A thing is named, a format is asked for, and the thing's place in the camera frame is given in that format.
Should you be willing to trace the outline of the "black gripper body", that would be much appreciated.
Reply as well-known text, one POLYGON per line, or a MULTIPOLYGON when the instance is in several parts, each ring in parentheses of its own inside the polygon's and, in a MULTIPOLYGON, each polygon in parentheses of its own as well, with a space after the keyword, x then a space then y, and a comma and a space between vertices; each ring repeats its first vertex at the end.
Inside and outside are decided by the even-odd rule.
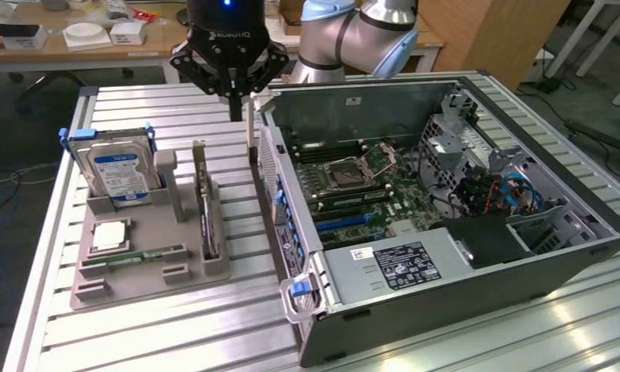
POLYGON ((194 0, 188 1, 186 11, 193 51, 216 69, 250 68, 269 44, 264 2, 194 0))

